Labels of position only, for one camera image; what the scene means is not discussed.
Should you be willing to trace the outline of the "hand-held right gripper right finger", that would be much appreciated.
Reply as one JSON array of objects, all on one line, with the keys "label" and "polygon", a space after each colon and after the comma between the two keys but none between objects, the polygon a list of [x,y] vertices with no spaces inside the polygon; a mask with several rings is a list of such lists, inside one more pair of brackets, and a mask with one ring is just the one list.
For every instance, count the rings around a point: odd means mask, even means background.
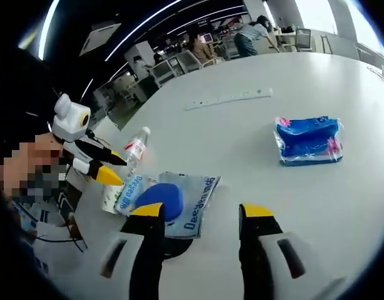
[{"label": "hand-held right gripper right finger", "polygon": [[283,232],[264,206],[239,206],[244,299],[331,299],[344,282],[320,264],[309,244]]}]

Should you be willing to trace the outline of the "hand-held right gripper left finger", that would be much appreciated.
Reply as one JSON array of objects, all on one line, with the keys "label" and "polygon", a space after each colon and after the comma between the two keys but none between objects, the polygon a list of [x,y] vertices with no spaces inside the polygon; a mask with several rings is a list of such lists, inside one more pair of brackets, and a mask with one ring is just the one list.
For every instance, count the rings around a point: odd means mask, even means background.
[{"label": "hand-held right gripper left finger", "polygon": [[164,205],[141,206],[127,218],[109,246],[100,276],[110,299],[158,299],[164,253]]}]

